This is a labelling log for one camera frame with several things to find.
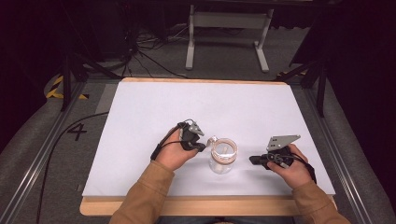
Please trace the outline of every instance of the tan sleeve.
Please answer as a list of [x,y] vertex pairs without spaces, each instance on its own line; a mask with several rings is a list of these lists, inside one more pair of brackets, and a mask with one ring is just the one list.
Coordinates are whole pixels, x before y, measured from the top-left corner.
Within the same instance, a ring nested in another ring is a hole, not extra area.
[[314,181],[294,189],[292,194],[306,223],[350,223],[337,212],[330,198],[314,183]]
[[163,209],[174,176],[172,171],[152,161],[130,188],[110,223],[154,223]]

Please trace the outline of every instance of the white paper sheet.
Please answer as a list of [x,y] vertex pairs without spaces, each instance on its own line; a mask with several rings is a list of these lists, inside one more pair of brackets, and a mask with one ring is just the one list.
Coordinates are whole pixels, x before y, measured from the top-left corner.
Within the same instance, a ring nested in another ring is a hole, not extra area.
[[194,119],[205,136],[238,145],[233,169],[213,173],[210,148],[176,171],[170,196],[290,195],[283,179],[248,158],[271,136],[300,134],[294,143],[316,169],[318,185],[335,194],[303,116],[287,85],[121,82],[103,130],[83,196],[125,196],[167,132]]

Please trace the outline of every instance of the brown jacket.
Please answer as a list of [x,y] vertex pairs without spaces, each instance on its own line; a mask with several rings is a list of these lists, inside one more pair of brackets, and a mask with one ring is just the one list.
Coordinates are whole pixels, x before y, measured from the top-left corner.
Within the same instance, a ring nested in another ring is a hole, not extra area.
[[[152,161],[128,191],[125,201],[114,213],[110,223],[155,223],[174,175],[160,163]],[[307,223],[349,223],[313,181],[294,189],[292,194]]]

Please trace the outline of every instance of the person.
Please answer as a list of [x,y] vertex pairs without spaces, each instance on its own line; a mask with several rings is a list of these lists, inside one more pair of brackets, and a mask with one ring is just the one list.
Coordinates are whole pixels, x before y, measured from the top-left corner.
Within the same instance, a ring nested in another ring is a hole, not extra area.
[[[179,130],[172,133],[163,145],[178,141]],[[306,162],[307,158],[290,144],[290,151]],[[110,224],[155,223],[160,216],[174,171],[197,154],[197,150],[184,150],[180,143],[164,147],[155,161],[151,161],[137,182],[128,191],[120,208],[113,214]],[[284,169],[269,161],[272,171],[280,175],[292,188],[293,199],[306,223],[337,223],[349,221],[341,216],[332,201],[311,179],[305,166],[295,161]]]

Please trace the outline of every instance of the glass jar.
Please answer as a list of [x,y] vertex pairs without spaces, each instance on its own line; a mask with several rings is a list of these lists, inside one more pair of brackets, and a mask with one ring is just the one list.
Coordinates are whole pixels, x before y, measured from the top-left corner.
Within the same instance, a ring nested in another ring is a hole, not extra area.
[[212,145],[209,166],[213,172],[219,175],[227,174],[236,160],[238,146],[228,138],[218,139],[213,136],[207,140],[207,145]]

